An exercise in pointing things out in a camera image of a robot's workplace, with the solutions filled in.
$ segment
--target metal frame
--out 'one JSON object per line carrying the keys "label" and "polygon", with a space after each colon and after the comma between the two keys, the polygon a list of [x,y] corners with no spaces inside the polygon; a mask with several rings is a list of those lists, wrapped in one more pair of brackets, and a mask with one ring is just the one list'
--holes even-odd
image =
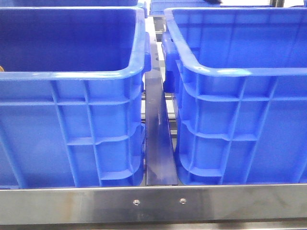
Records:
{"label": "metal frame", "polygon": [[0,190],[0,229],[306,229],[307,184],[171,186],[171,133],[154,21],[146,21],[147,186]]}

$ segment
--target blue plastic crate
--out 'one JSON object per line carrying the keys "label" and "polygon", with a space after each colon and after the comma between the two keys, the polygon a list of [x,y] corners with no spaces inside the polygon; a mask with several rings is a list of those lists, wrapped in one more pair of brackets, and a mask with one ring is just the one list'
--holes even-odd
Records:
{"label": "blue plastic crate", "polygon": [[0,7],[33,6],[133,6],[143,8],[147,16],[147,5],[144,0],[0,0]]}
{"label": "blue plastic crate", "polygon": [[0,8],[0,27],[0,188],[140,184],[143,10]]}
{"label": "blue plastic crate", "polygon": [[307,9],[167,9],[184,184],[307,182]]}
{"label": "blue plastic crate", "polygon": [[151,0],[150,15],[164,15],[164,9],[173,7],[220,7],[204,0]]}

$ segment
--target plastic crate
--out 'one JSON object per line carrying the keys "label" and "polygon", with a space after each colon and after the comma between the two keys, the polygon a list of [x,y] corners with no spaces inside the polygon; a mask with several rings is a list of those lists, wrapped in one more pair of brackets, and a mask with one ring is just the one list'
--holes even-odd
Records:
{"label": "plastic crate", "polygon": [[0,25],[0,187],[140,184],[143,10],[0,8]]}
{"label": "plastic crate", "polygon": [[219,7],[204,0],[151,0],[150,15],[164,15],[164,9],[173,7]]}
{"label": "plastic crate", "polygon": [[167,9],[184,184],[307,182],[307,9]]}
{"label": "plastic crate", "polygon": [[33,6],[133,6],[143,8],[147,17],[147,5],[144,0],[0,0],[0,7]]}

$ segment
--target screw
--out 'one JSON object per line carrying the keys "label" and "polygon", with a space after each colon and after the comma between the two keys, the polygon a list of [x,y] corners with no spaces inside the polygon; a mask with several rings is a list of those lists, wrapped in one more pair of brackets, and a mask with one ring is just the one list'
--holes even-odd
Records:
{"label": "screw", "polygon": [[186,200],[185,198],[181,198],[181,199],[179,200],[179,202],[180,202],[182,205],[185,205],[186,202],[187,202],[187,200]]}
{"label": "screw", "polygon": [[133,201],[133,204],[135,205],[135,206],[137,206],[137,205],[139,205],[141,202],[139,201],[139,200],[134,200]]}

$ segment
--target blue crate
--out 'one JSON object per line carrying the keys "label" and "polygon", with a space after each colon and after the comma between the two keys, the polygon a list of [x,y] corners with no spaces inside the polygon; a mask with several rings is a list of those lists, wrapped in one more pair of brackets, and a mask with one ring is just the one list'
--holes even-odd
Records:
{"label": "blue crate", "polygon": [[0,8],[0,27],[0,188],[140,184],[143,10]]}
{"label": "blue crate", "polygon": [[0,7],[33,6],[133,6],[143,8],[147,16],[147,5],[144,0],[0,0]]}
{"label": "blue crate", "polygon": [[151,0],[150,15],[164,15],[164,9],[173,7],[219,7],[204,0]]}
{"label": "blue crate", "polygon": [[184,184],[307,182],[307,9],[167,9]]}

